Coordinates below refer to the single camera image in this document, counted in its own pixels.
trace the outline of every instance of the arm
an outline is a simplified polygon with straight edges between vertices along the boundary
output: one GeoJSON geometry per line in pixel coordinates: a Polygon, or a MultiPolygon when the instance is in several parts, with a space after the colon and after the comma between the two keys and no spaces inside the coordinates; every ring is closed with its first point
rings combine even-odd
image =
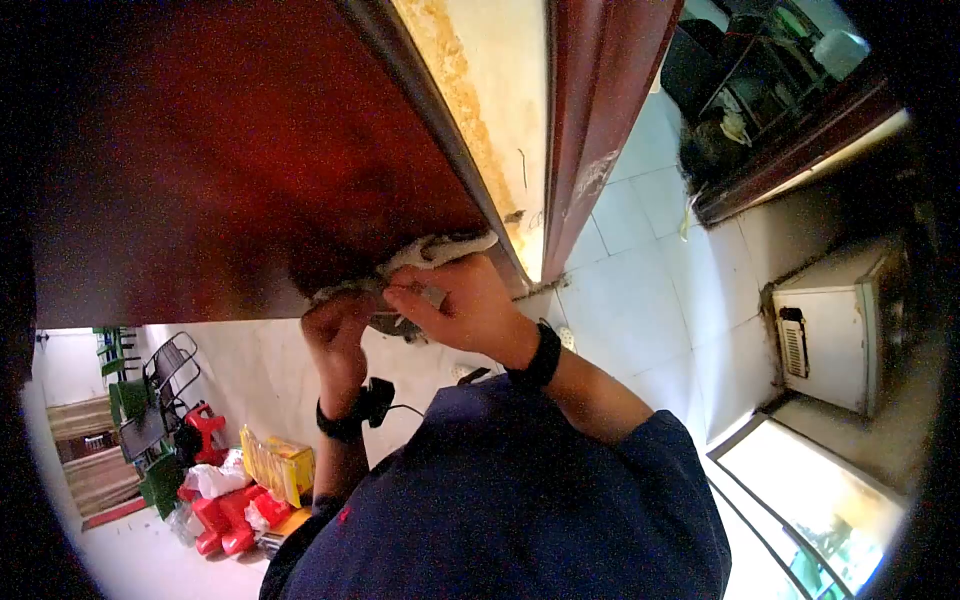
{"type": "MultiPolygon", "coordinates": [[[[525,369],[540,342],[536,324],[520,314],[493,264],[480,254],[433,271],[401,269],[383,297],[431,338],[486,354],[508,369],[525,369]],[[440,309],[419,293],[425,285],[447,292],[440,309]]],[[[653,415],[623,384],[566,349],[543,390],[571,425],[607,444],[623,440],[653,415]]]]}
{"type": "MultiPolygon", "coordinates": [[[[328,419],[349,414],[367,378],[367,357],[360,348],[360,337],[373,310],[370,295],[341,294],[300,319],[303,338],[320,373],[318,401],[328,419]]],[[[370,472],[363,438],[344,443],[319,435],[314,497],[347,498],[370,472]]]]}

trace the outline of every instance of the black wristband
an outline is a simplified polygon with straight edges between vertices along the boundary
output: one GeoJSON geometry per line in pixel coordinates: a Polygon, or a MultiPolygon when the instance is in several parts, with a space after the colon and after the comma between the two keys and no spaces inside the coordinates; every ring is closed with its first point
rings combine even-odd
{"type": "Polygon", "coordinates": [[[537,351],[526,369],[507,369],[510,380],[517,385],[541,388],[550,383],[553,373],[560,363],[560,337],[550,328],[550,325],[537,323],[540,332],[540,342],[537,351]]]}
{"type": "Polygon", "coordinates": [[[320,399],[317,398],[317,426],[328,438],[345,444],[356,442],[363,436],[363,429],[360,427],[362,422],[363,419],[353,413],[342,419],[328,419],[320,408],[320,399]]]}
{"type": "Polygon", "coordinates": [[[370,385],[361,387],[353,402],[350,414],[342,419],[330,420],[320,408],[317,398],[317,426],[333,440],[344,443],[356,442],[363,436],[360,423],[368,421],[370,427],[379,427],[394,401],[394,384],[378,377],[370,378],[370,385]]]}

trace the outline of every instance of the red wooden door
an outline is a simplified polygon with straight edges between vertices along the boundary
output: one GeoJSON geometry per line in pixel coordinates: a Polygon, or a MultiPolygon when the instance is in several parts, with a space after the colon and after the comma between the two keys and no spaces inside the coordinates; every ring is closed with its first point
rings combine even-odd
{"type": "Polygon", "coordinates": [[[547,7],[553,108],[543,280],[552,281],[627,141],[684,3],[564,0],[547,7]]]}
{"type": "Polygon", "coordinates": [[[37,326],[298,317],[489,227],[345,7],[120,12],[37,206],[37,326]]]}

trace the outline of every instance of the person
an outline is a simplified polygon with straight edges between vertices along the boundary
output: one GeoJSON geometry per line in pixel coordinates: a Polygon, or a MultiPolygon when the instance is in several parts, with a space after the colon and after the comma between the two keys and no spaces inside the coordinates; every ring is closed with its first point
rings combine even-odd
{"type": "Polygon", "coordinates": [[[307,313],[318,421],[335,435],[319,439],[313,516],[277,551],[261,598],[723,596],[730,547],[672,414],[560,348],[483,255],[405,267],[383,298],[508,375],[440,389],[409,443],[370,470],[350,415],[374,299],[307,313]],[[446,292],[439,308],[426,287],[446,292]]]}

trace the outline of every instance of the small refrigerator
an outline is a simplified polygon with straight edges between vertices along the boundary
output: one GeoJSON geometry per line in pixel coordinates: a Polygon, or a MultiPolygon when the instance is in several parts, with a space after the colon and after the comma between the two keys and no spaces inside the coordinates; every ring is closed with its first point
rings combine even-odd
{"type": "Polygon", "coordinates": [[[778,285],[786,386],[872,417],[909,342],[908,267],[891,235],[850,244],[778,285]]]}

